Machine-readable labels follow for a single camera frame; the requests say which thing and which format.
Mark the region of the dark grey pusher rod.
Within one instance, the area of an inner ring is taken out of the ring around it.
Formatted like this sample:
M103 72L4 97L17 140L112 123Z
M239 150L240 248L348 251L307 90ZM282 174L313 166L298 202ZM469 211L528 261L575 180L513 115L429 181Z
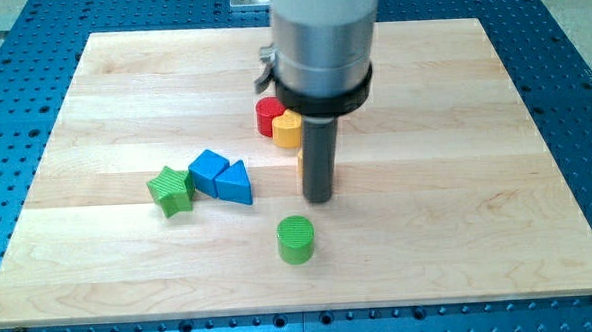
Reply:
M333 192L337 118L306 116L302 132L303 195L308 202L325 203Z

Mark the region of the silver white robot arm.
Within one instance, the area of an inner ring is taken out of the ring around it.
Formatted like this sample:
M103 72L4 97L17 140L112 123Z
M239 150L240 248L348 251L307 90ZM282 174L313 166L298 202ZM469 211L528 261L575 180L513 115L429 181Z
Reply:
M333 193L338 119L367 100L379 0L270 0L272 43L261 47L257 93L273 86L302 117L302 192L311 203Z

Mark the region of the black clamp ring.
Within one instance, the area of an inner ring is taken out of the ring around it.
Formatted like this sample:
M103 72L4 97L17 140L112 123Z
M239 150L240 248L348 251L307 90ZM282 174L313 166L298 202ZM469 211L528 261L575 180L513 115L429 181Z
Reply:
M329 98L303 95L288 88L277 78L274 78L274 87L276 98L287 109L291 109L302 116L330 118L348 115L352 111L359 109L367 100L371 91L372 76L373 65L370 64L366 75L355 88Z

